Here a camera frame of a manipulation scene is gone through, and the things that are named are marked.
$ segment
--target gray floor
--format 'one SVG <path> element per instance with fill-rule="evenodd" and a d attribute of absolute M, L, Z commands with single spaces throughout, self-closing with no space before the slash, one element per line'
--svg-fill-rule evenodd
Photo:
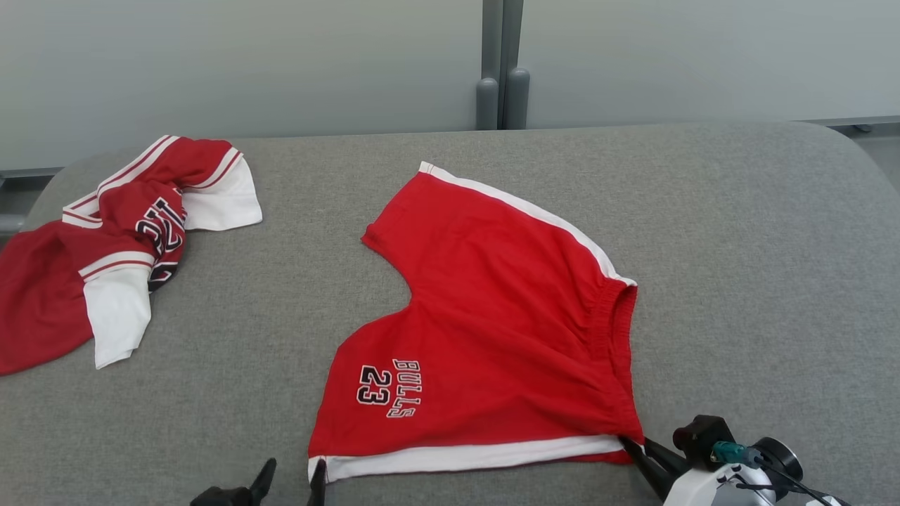
<path fill-rule="evenodd" d="M 891 185 L 900 193 L 900 123 L 875 124 L 870 132 L 852 126 L 832 128 L 856 141 L 885 171 Z M 5 180 L 0 186 L 0 214 L 28 214 L 49 181 L 49 176 Z M 0 233 L 0 249 L 9 237 Z"/>

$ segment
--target jersey number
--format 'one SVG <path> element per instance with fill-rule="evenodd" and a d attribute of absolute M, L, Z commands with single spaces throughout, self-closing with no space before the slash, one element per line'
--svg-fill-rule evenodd
<path fill-rule="evenodd" d="M 360 404 L 388 404 L 391 402 L 391 391 L 385 386 L 391 386 L 391 372 L 381 371 L 372 366 L 363 366 L 359 374 L 359 383 L 362 385 L 356 390 L 356 401 Z"/>
<path fill-rule="evenodd" d="M 144 219 L 135 223 L 134 230 L 149 237 L 157 252 L 157 263 L 147 280 L 148 290 L 153 293 L 172 279 L 178 269 L 177 262 L 163 261 L 162 258 L 185 243 L 185 218 L 172 209 L 166 199 L 159 197 L 144 212 Z"/>

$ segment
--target black number 23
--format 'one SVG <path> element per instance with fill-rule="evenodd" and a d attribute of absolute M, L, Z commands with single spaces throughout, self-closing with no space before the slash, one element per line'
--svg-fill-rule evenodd
<path fill-rule="evenodd" d="M 381 371 L 372 366 L 363 366 L 359 375 L 362 385 L 356 391 L 356 400 L 360 404 L 388 404 L 391 402 L 391 391 L 384 386 L 391 386 L 391 372 Z"/>

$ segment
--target gray table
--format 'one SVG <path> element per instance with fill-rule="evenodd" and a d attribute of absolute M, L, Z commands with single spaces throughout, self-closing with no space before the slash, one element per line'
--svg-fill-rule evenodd
<path fill-rule="evenodd" d="M 571 221 L 640 285 L 634 388 L 662 442 L 695 414 L 788 443 L 805 481 L 898 504 L 900 198 L 851 141 L 799 124 L 687 124 L 235 140 L 265 214 L 192 232 L 133 357 L 93 344 L 0 378 L 2 504 L 187 504 L 306 445 L 337 346 L 408 300 L 359 241 L 427 160 Z M 26 226 L 143 147 L 67 167 Z M 331 504 L 655 505 L 632 466 L 554 463 L 350 479 Z"/>

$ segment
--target white trim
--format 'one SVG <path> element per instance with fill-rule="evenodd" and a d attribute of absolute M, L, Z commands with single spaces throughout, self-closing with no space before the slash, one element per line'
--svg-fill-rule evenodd
<path fill-rule="evenodd" d="M 130 267 L 135 267 L 134 264 L 146 265 L 147 269 L 150 270 L 150 267 L 153 266 L 153 263 L 156 262 L 156 260 L 152 255 L 144 253 L 143 251 L 119 251 L 100 258 L 85 268 L 78 269 L 78 275 L 82 277 L 90 275 L 90 277 L 85 280 L 90 281 L 104 272 L 102 270 L 104 267 L 111 264 L 123 265 L 124 262 L 129 262 Z"/>
<path fill-rule="evenodd" d="M 62 222 L 68 223 L 69 225 L 75 225 L 83 229 L 99 229 L 104 225 L 102 221 L 98 221 L 97 219 L 91 218 L 90 216 L 73 216 L 71 214 L 66 214 L 65 212 L 63 212 L 62 214 Z"/>
<path fill-rule="evenodd" d="M 124 269 L 129 269 L 129 270 L 133 270 L 133 271 L 141 271 L 144 273 L 144 278 L 147 281 L 149 281 L 150 273 L 153 272 L 153 264 L 147 265 L 143 262 L 124 261 L 120 264 L 115 264 L 115 265 L 109 266 L 105 269 L 101 269 L 101 270 L 91 274 L 90 276 L 85 277 L 84 281 L 85 281 L 85 283 L 87 283 L 89 281 L 94 281 L 95 279 L 100 279 L 101 277 L 106 276 L 112 272 L 116 272 L 116 271 L 124 270 Z"/>
<path fill-rule="evenodd" d="M 133 159 L 130 164 L 119 169 L 112 176 L 104 179 L 103 182 L 101 182 L 100 185 L 97 186 L 96 191 L 87 194 L 74 201 L 73 203 L 63 207 L 63 211 L 69 211 L 85 217 L 88 217 L 91 214 L 99 211 L 100 196 L 105 191 L 117 188 L 133 181 L 135 177 L 139 176 L 142 172 L 150 168 L 150 166 L 152 166 L 157 161 L 159 156 L 163 154 L 163 151 L 165 151 L 166 148 L 168 148 L 170 145 L 172 145 L 173 142 L 178 139 L 179 137 L 175 135 L 164 135 L 163 137 L 160 137 L 156 142 L 151 144 L 149 148 L 145 149 L 144 152 L 141 153 L 137 158 Z"/>
<path fill-rule="evenodd" d="M 611 453 L 622 449 L 616 436 L 573 436 L 500 445 L 415 447 L 373 456 L 314 456 L 308 463 L 309 479 L 325 459 L 325 482 L 367 474 L 434 473 L 559 460 L 570 456 Z"/>
<path fill-rule="evenodd" d="M 515 207 L 516 209 L 524 212 L 532 218 L 566 230 L 575 238 L 575 240 L 577 240 L 582 246 L 587 248 L 588 251 L 590 251 L 591 255 L 594 256 L 594 258 L 597 259 L 597 263 L 600 265 L 600 272 L 602 272 L 604 276 L 623 281 L 626 285 L 637 286 L 637 283 L 634 280 L 620 276 L 616 273 L 616 269 L 613 267 L 613 263 L 609 260 L 607 254 L 600 246 L 597 245 L 596 242 L 591 240 L 587 235 L 584 234 L 584 232 L 578 230 L 575 225 L 572 225 L 568 221 L 560 218 L 552 212 L 538 207 L 527 200 L 520 199 L 513 194 L 508 194 L 503 190 L 498 190 L 493 186 L 488 186 L 484 183 L 479 183 L 478 181 L 472 181 L 471 179 L 456 177 L 445 171 L 443 168 L 435 167 L 434 165 L 427 162 L 422 162 L 421 164 L 419 164 L 418 171 L 436 177 L 437 179 L 440 179 L 441 181 L 444 181 L 446 183 L 450 183 L 451 185 L 469 188 L 471 190 L 475 190 L 476 192 L 486 194 L 489 197 L 493 197 L 512 207 Z"/>
<path fill-rule="evenodd" d="M 97 369 L 131 356 L 150 321 L 150 267 L 119 264 L 85 281 L 87 319 L 94 333 Z"/>
<path fill-rule="evenodd" d="M 207 179 L 208 186 L 184 189 L 181 200 L 187 212 L 184 228 L 228 230 L 261 222 L 263 211 L 243 155 L 235 151 L 225 170 L 216 172 L 218 179 Z"/>
<path fill-rule="evenodd" d="M 205 189 L 207 185 L 212 186 L 213 183 L 217 182 L 216 180 L 222 175 L 222 172 L 225 172 L 225 170 L 232 164 L 232 162 L 235 161 L 235 158 L 237 158 L 238 156 L 241 156 L 240 151 L 232 147 L 228 150 L 227 153 L 225 153 L 225 156 L 222 157 L 221 162 L 219 162 L 219 166 L 216 167 L 214 171 L 212 171 L 211 176 L 207 177 L 206 180 L 199 185 L 188 186 L 188 188 L 196 188 L 198 190 L 201 190 Z"/>

